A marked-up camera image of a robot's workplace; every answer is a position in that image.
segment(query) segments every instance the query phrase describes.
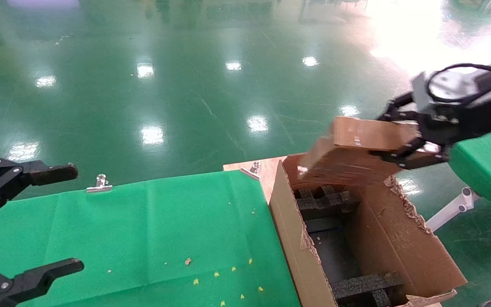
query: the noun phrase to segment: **green epoxy floor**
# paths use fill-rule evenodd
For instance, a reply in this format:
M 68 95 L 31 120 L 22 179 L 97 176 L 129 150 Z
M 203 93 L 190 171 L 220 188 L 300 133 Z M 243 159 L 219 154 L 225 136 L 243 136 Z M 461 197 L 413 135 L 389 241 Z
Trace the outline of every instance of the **green epoxy floor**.
M 80 170 L 21 197 L 220 171 L 467 61 L 491 62 L 491 1 L 0 0 L 0 157 Z M 464 186 L 447 165 L 399 178 L 425 217 Z M 491 204 L 438 235 L 469 279 L 445 307 L 491 298 Z

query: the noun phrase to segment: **white pipe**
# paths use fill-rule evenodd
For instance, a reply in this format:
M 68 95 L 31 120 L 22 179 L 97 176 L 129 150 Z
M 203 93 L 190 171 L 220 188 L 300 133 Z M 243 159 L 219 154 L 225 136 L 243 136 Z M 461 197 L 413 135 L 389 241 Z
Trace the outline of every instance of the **white pipe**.
M 475 201 L 479 198 L 480 196 L 470 187 L 464 187 L 460 195 L 456 196 L 452 202 L 447 204 L 432 218 L 429 218 L 429 221 L 425 224 L 429 226 L 432 231 L 436 231 L 459 213 L 475 208 Z

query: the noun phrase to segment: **cardboard box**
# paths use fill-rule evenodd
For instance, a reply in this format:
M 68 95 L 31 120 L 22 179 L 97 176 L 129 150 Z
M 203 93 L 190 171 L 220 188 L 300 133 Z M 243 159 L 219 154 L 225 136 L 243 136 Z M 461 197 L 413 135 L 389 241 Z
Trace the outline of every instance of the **cardboard box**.
M 291 155 L 279 163 L 269 205 L 302 306 L 335 307 L 326 269 L 294 197 L 297 188 L 319 186 L 298 179 L 301 158 L 304 155 Z M 344 233 L 363 275 L 397 272 L 410 307 L 449 299 L 456 294 L 454 288 L 467 282 L 395 177 L 370 186 L 339 188 L 361 198 Z
M 300 160 L 300 179 L 342 185 L 380 183 L 401 169 L 369 151 L 396 151 L 417 136 L 417 124 L 337 116 L 327 133 Z M 436 146 L 423 148 L 411 159 L 421 161 L 437 153 Z

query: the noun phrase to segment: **torn cardboard edge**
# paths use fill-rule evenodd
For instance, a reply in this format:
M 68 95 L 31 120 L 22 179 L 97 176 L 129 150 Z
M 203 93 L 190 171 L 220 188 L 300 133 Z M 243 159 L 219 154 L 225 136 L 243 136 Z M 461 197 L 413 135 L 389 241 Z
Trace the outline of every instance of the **torn cardboard edge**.
M 292 155 L 279 163 L 270 209 L 302 306 L 335 307 L 329 280 L 294 198 L 293 189 L 319 186 L 298 180 L 301 156 Z M 419 227 L 419 222 L 425 227 L 424 219 L 397 181 L 390 179 L 387 184 L 349 187 L 362 198 L 351 221 L 355 227 L 347 229 L 362 273 L 398 272 L 405 282 L 405 293 L 423 297 L 409 301 L 407 307 L 449 299 L 466 279 L 438 238 Z
M 386 180 L 384 180 L 384 184 L 390 188 L 390 190 L 395 193 L 399 198 L 401 198 L 401 201 L 403 202 L 403 208 L 405 209 L 405 213 L 407 216 L 411 219 L 413 219 L 416 222 L 416 226 L 425 231 L 425 233 L 428 233 L 432 236 L 435 234 L 433 231 L 425 224 L 425 219 L 423 216 L 418 214 L 416 211 L 416 206 L 411 203 L 409 200 L 407 194 L 403 190 L 403 187 L 399 184 L 397 181 L 397 178 L 395 175 L 389 176 Z

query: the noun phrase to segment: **box flap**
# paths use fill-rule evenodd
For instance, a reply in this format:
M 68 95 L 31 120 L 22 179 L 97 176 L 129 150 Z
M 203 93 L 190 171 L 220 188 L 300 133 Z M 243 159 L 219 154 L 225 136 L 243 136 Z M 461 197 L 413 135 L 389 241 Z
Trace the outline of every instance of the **box flap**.
M 302 306 L 337 306 L 281 162 L 269 206 Z
M 443 293 L 442 295 L 435 295 L 432 297 L 417 297 L 414 295 L 407 295 L 408 303 L 399 306 L 399 307 L 432 307 L 432 305 L 437 304 L 440 306 L 441 301 L 446 301 L 447 299 L 451 299 L 457 294 L 456 290 L 452 290 L 448 293 Z
M 409 295 L 432 297 L 467 281 L 445 247 L 416 213 L 395 177 L 388 186 L 359 187 L 362 198 L 349 242 L 363 274 L 397 270 Z
M 419 135 L 417 124 L 337 116 L 332 125 L 335 145 L 343 148 L 393 151 Z

